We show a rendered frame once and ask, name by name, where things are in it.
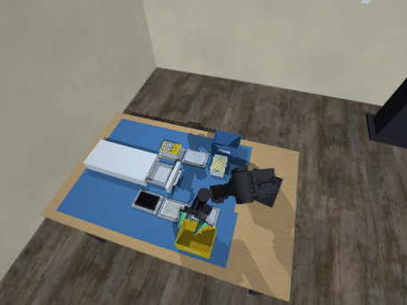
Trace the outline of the yellow open bin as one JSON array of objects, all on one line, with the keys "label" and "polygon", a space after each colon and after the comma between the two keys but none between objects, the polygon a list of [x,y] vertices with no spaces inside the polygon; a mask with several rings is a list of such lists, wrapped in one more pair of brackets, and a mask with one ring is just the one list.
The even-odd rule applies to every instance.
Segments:
[{"label": "yellow open bin", "polygon": [[217,228],[206,226],[194,235],[197,224],[184,218],[175,244],[182,251],[210,259]]}]

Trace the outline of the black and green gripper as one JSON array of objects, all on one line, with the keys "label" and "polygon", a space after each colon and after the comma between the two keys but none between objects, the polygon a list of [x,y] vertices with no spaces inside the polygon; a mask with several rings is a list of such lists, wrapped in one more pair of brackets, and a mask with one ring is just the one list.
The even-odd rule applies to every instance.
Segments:
[{"label": "black and green gripper", "polygon": [[[195,233],[194,235],[197,235],[199,233],[200,230],[202,230],[204,227],[206,227],[208,225],[208,222],[205,221],[206,218],[200,218],[200,216],[198,216],[198,212],[191,210],[190,208],[188,208],[187,206],[184,207],[184,209],[179,209],[179,222],[178,222],[178,226],[177,228],[179,228],[179,226],[181,225],[182,221],[184,220],[186,213],[194,216],[195,218],[200,219],[198,221],[198,224],[196,226],[195,229]],[[202,221],[201,221],[202,220]],[[201,224],[200,224],[201,223]],[[199,229],[198,229],[199,228]]]}]

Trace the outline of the blue open-top box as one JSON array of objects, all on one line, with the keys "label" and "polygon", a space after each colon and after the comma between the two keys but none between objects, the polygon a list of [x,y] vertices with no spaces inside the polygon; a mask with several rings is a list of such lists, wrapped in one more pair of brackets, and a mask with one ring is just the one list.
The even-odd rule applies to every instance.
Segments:
[{"label": "blue open-top box", "polygon": [[225,131],[216,130],[212,140],[212,155],[218,154],[227,156],[228,159],[235,161],[241,142],[241,135]]}]

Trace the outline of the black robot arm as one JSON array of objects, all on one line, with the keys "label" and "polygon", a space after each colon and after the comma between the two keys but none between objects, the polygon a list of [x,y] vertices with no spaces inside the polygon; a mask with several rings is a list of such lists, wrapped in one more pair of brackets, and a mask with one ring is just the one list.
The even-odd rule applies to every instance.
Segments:
[{"label": "black robot arm", "polygon": [[274,168],[248,171],[246,166],[238,167],[231,170],[231,176],[224,185],[210,185],[210,190],[200,188],[196,198],[201,202],[194,199],[190,209],[198,212],[201,218],[207,218],[213,208],[206,204],[210,198],[212,203],[217,204],[224,203],[232,195],[236,197],[237,204],[244,204],[260,198],[268,201],[270,194],[279,193]]}]

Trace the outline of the blue bench mat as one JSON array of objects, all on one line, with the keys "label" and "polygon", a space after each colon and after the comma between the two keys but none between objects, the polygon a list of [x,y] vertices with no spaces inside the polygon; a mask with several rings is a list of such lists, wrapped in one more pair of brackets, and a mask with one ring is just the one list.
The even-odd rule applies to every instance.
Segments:
[{"label": "blue bench mat", "polygon": [[210,259],[177,248],[175,242],[182,224],[177,228],[178,223],[156,217],[159,210],[154,215],[131,207],[139,189],[143,189],[163,195],[164,198],[190,204],[189,208],[191,208],[200,188],[210,190],[210,185],[224,185],[232,178],[232,169],[244,166],[248,168],[253,147],[240,145],[237,159],[235,161],[228,159],[224,176],[211,175],[210,167],[214,157],[212,140],[213,138],[205,136],[121,119],[106,141],[155,154],[159,154],[164,141],[180,144],[186,150],[209,153],[205,168],[181,163],[185,151],[180,161],[182,173],[170,193],[167,193],[165,187],[160,185],[148,183],[147,186],[143,186],[86,168],[57,211],[226,268],[237,222],[238,213],[234,212],[236,197],[229,196],[224,203],[218,204],[212,203],[212,198],[210,198],[206,203],[220,209]]}]

